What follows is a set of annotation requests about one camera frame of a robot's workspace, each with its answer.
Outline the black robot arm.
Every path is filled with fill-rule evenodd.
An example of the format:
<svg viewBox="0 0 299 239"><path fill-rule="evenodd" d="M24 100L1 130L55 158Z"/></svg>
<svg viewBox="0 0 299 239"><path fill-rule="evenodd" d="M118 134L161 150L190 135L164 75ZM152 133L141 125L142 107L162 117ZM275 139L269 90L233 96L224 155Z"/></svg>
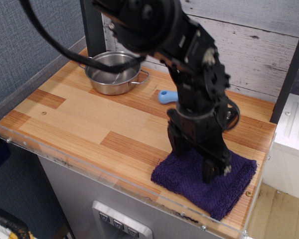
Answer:
<svg viewBox="0 0 299 239"><path fill-rule="evenodd" d="M126 49L168 68L178 93L176 108L167 111L173 152L199 152L205 183L227 174L231 154L222 133L230 104L229 75L213 38L178 0L95 0L93 6L110 18L114 36Z"/></svg>

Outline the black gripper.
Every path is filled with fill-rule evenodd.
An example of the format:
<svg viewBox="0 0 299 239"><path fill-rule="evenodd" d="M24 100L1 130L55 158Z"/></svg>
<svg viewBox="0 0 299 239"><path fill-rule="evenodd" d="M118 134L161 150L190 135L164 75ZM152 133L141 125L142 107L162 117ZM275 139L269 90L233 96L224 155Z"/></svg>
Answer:
<svg viewBox="0 0 299 239"><path fill-rule="evenodd" d="M196 150L202 156L202 180L207 184L232 170L232 156L223 139L227 109L231 105L230 102L220 101L194 112L177 103L175 109L166 112L172 152L182 156Z"/></svg>

